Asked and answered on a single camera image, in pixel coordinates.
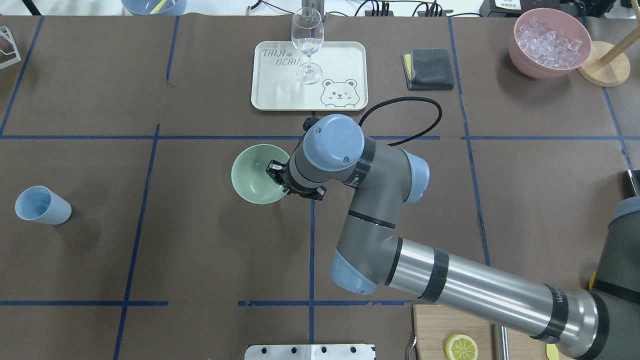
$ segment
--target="wooden pole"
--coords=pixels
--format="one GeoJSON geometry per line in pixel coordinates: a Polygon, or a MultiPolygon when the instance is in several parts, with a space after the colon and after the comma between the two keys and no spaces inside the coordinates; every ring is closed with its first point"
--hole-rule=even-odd
{"type": "Polygon", "coordinates": [[[640,38],[640,26],[635,30],[631,31],[627,37],[622,39],[618,45],[614,46],[613,49],[609,50],[603,57],[600,59],[600,63],[602,65],[607,65],[612,62],[613,59],[617,58],[624,50],[626,50],[631,44],[636,42],[640,38]]]}

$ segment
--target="black cable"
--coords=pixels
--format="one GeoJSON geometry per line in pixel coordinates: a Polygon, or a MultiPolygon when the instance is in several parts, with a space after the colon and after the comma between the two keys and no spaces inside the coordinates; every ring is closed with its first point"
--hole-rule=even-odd
{"type": "Polygon", "coordinates": [[[478,15],[480,17],[482,17],[482,15],[478,14],[478,13],[455,13],[453,15],[448,15],[449,17],[453,17],[453,16],[458,16],[458,15],[478,15]]]}
{"type": "Polygon", "coordinates": [[[415,16],[415,13],[418,12],[418,9],[422,5],[426,5],[427,6],[427,12],[429,11],[429,3],[421,2],[421,3],[418,4],[418,6],[415,7],[415,9],[413,9],[413,14],[411,14],[412,17],[415,16]]]}
{"type": "Polygon", "coordinates": [[[419,138],[420,136],[430,132],[431,130],[433,130],[434,127],[436,127],[436,125],[438,125],[438,123],[440,122],[440,120],[442,119],[442,108],[440,107],[440,104],[438,104],[437,101],[433,100],[433,99],[429,99],[428,97],[417,97],[417,96],[402,96],[402,97],[396,97],[395,99],[391,99],[391,100],[387,100],[387,101],[383,101],[379,104],[377,104],[376,106],[372,107],[371,109],[367,110],[366,113],[364,113],[364,115],[362,115],[362,118],[360,119],[360,122],[358,123],[358,125],[360,127],[362,127],[362,124],[364,124],[364,120],[366,120],[366,118],[375,110],[383,107],[383,106],[387,106],[390,104],[394,104],[396,102],[401,102],[401,101],[423,101],[423,102],[428,102],[430,104],[435,105],[435,107],[438,109],[438,118],[433,122],[433,124],[429,127],[427,127],[424,131],[421,131],[420,133],[417,133],[416,135],[410,136],[404,140],[400,140],[398,142],[394,142],[394,143],[390,143],[389,146],[397,146],[397,145],[401,145],[404,144],[406,142],[410,142],[413,139],[419,138]]]}
{"type": "Polygon", "coordinates": [[[429,8],[429,16],[433,16],[436,11],[436,6],[438,6],[438,0],[434,0],[433,4],[431,4],[431,8],[429,8]]]}
{"type": "Polygon", "coordinates": [[[269,5],[269,6],[270,6],[270,7],[272,7],[272,8],[276,8],[276,9],[278,9],[278,10],[281,10],[281,11],[283,11],[283,12],[285,12],[285,13],[291,13],[291,14],[293,14],[293,13],[294,13],[294,12],[290,12],[289,10],[284,10],[283,8],[279,8],[279,7],[275,6],[274,4],[267,3],[267,2],[266,2],[266,1],[264,1],[264,0],[262,1],[262,3],[263,3],[263,4],[265,4],[265,5],[269,5]]]}
{"type": "MultiPolygon", "coordinates": [[[[364,4],[368,3],[368,2],[375,2],[376,4],[378,4],[378,0],[365,0],[362,4],[360,4],[360,6],[358,7],[358,9],[356,10],[356,13],[353,16],[358,16],[358,12],[360,12],[360,9],[362,9],[362,7],[364,6],[364,4]]],[[[386,0],[386,1],[382,1],[383,3],[426,3],[426,4],[432,4],[432,3],[427,3],[425,1],[420,1],[420,0],[386,0]]],[[[437,7],[435,9],[435,12],[442,14],[444,12],[444,9],[442,8],[442,6],[440,4],[437,4],[437,7]]]]}
{"type": "MultiPolygon", "coordinates": [[[[360,11],[360,9],[362,9],[362,7],[364,6],[364,4],[368,3],[368,2],[372,2],[372,3],[376,3],[378,4],[378,2],[376,0],[365,0],[364,3],[360,4],[360,6],[358,6],[358,9],[356,10],[356,13],[353,16],[358,16],[358,12],[360,11]]],[[[375,6],[373,6],[371,8],[371,11],[373,12],[375,10],[375,6]]]]}
{"type": "Polygon", "coordinates": [[[253,10],[253,9],[257,8],[257,7],[258,7],[258,5],[260,5],[260,4],[261,4],[261,2],[262,2],[262,0],[258,0],[255,4],[253,4],[253,5],[249,8],[249,10],[253,10]]]}
{"type": "Polygon", "coordinates": [[[283,8],[278,7],[278,6],[275,6],[274,4],[267,3],[265,0],[258,0],[258,2],[256,2],[255,4],[253,4],[253,5],[249,8],[249,10],[254,10],[254,9],[256,9],[256,8],[258,7],[258,5],[260,5],[260,4],[265,4],[265,5],[268,5],[268,6],[272,7],[272,8],[276,8],[276,9],[278,9],[278,10],[280,10],[280,11],[283,11],[283,12],[285,12],[285,13],[293,14],[293,12],[290,12],[289,10],[284,10],[283,8]]]}
{"type": "Polygon", "coordinates": [[[342,16],[349,17],[349,15],[347,15],[347,14],[345,14],[345,13],[341,13],[341,12],[328,12],[328,13],[339,13],[339,14],[340,14],[340,15],[342,15],[342,16]]]}
{"type": "Polygon", "coordinates": [[[22,3],[24,3],[24,6],[27,7],[27,9],[29,10],[29,12],[32,15],[42,15],[40,13],[40,10],[38,10],[38,8],[33,3],[33,1],[31,1],[31,0],[22,0],[22,3]]]}

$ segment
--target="wooden cutting board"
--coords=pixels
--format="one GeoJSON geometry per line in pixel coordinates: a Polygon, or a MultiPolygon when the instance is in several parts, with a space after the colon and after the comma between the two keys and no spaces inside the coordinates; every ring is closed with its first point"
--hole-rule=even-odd
{"type": "MultiPolygon", "coordinates": [[[[441,305],[414,305],[413,324],[420,360],[446,360],[444,343],[453,334],[464,334],[476,341],[478,360],[494,359],[491,324],[486,320],[441,305]]],[[[510,360],[547,360],[544,343],[511,329],[508,340],[510,360]]],[[[570,359],[562,354],[559,358],[570,359]]]]}

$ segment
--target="sticker label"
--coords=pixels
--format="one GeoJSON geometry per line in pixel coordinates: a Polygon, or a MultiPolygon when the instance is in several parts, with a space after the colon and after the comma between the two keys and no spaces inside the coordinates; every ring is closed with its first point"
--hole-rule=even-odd
{"type": "Polygon", "coordinates": [[[503,9],[522,10],[520,0],[495,0],[495,5],[503,9]]]}

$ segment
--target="metal hook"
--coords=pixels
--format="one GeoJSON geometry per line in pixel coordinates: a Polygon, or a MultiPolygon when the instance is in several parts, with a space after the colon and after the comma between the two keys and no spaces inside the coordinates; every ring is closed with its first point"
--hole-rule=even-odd
{"type": "Polygon", "coordinates": [[[406,357],[405,360],[410,360],[409,359],[409,355],[411,354],[411,350],[415,349],[415,346],[418,345],[418,337],[414,336],[413,337],[413,343],[409,346],[408,349],[406,349],[406,357]]]}

